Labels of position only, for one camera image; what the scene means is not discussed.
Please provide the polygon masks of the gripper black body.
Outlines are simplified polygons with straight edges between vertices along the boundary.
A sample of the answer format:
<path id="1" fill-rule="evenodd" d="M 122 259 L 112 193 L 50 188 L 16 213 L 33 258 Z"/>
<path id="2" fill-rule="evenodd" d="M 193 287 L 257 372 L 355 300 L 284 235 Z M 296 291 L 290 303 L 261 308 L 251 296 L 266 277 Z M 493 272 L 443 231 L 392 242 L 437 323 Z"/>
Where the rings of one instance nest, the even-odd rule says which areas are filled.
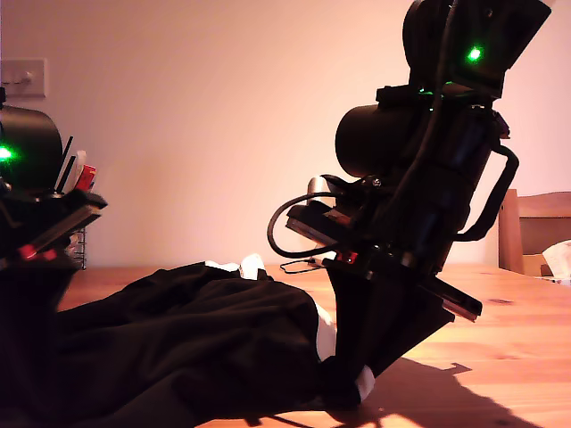
<path id="1" fill-rule="evenodd" d="M 325 266 L 339 261 L 367 279 L 404 268 L 443 300 L 444 309 L 476 321 L 481 302 L 436 277 L 454 240 L 437 209 L 408 202 L 391 212 L 392 201 L 393 189 L 375 177 L 353 183 L 313 178 L 308 193 L 288 202 L 285 212 L 287 227 L 318 247 L 295 252 L 293 258 L 322 255 Z"/>
<path id="2" fill-rule="evenodd" d="M 107 206 L 98 194 L 82 190 L 44 198 L 11 190 L 1 195 L 1 269 L 31 261 L 89 225 Z"/>

